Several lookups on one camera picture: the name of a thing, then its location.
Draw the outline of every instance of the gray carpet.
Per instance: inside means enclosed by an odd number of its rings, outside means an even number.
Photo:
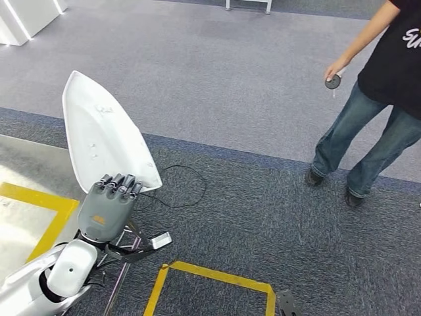
[[[162,0],[181,3],[197,3],[201,5],[217,5],[225,7],[225,0]],[[323,16],[336,16],[343,18],[360,18],[370,19],[384,0],[273,0],[272,11],[314,14]],[[266,3],[232,0],[231,7],[233,9],[248,9],[266,11]]]
[[[159,267],[175,259],[290,288],[305,315],[421,313],[419,196],[376,188],[356,211],[343,202],[340,179],[314,190],[299,171],[165,148],[152,154],[161,168],[193,167],[208,188],[193,207],[154,202],[135,212],[146,232],[168,229],[174,242],[132,266],[114,315],[141,315]],[[201,194],[193,172],[171,169],[162,177],[156,196],[167,203]],[[118,269],[108,272],[113,281]],[[97,290],[69,315],[101,315],[111,289]],[[262,294],[171,271],[155,315],[264,315],[264,306]]]
[[[33,41],[0,47],[0,107],[62,117],[63,87],[78,69],[115,95],[144,133],[309,162],[373,48],[350,65],[333,99],[323,71],[367,21],[154,0],[68,2]],[[318,3],[310,2],[297,3],[309,11]],[[326,3],[365,12],[371,2]],[[361,131],[341,167],[368,152],[389,111]],[[383,175],[421,182],[420,146]]]

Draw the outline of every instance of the robot finger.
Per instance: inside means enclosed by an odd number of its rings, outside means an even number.
[[[142,183],[140,182],[135,183],[130,193],[130,198],[136,199],[140,193],[140,190],[142,190],[143,187],[143,186],[142,186]]]
[[[114,179],[112,179],[112,181],[111,181],[111,183],[114,184],[115,188],[117,188],[118,186],[121,186],[121,183],[123,183],[123,181],[124,181],[124,176],[118,173],[117,176],[115,176]]]
[[[95,186],[98,188],[103,188],[105,185],[108,184],[109,181],[112,180],[112,177],[109,174],[105,174],[100,181],[95,183]]]
[[[136,181],[136,177],[132,175],[132,174],[128,174],[125,177],[124,181],[123,182],[123,184],[121,184],[121,186],[125,186],[126,188],[130,188],[131,186],[134,184],[134,181]]]

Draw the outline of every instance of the blue jeans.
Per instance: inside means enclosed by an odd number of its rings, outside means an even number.
[[[323,177],[336,170],[360,130],[386,107],[369,99],[355,83],[342,112],[317,144],[312,169]],[[380,173],[420,138],[421,120],[393,107],[382,137],[349,172],[349,191],[358,198],[366,197]]]

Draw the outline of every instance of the yellow floor marking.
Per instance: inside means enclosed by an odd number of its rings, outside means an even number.
[[[241,286],[244,288],[250,288],[251,290],[266,293],[266,312],[265,316],[275,316],[276,296],[272,287],[267,283],[250,280],[249,278],[243,278],[242,276],[231,275],[229,273],[215,271],[205,267],[199,267],[182,261],[175,261],[170,265],[163,265],[158,273],[158,277],[151,292],[150,298],[145,309],[143,316],[153,316],[153,312],[158,303],[161,291],[164,287],[164,282],[170,269],[179,270],[201,277],[211,278],[220,282]]]
[[[38,207],[45,207],[57,212],[56,216],[50,223],[42,237],[41,237],[40,241],[32,250],[29,257],[26,259],[26,262],[38,257],[54,246],[54,241],[57,239],[69,218],[70,218],[72,212],[79,204],[78,201],[74,199],[54,196],[6,182],[2,182],[0,184],[0,196]]]

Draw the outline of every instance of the man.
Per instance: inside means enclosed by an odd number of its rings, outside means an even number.
[[[324,79],[330,81],[388,26],[348,102],[317,144],[307,183],[317,186],[336,170],[360,130],[389,105],[393,108],[380,139],[348,175],[348,205],[362,203],[380,172],[421,138],[421,0],[386,1]]]

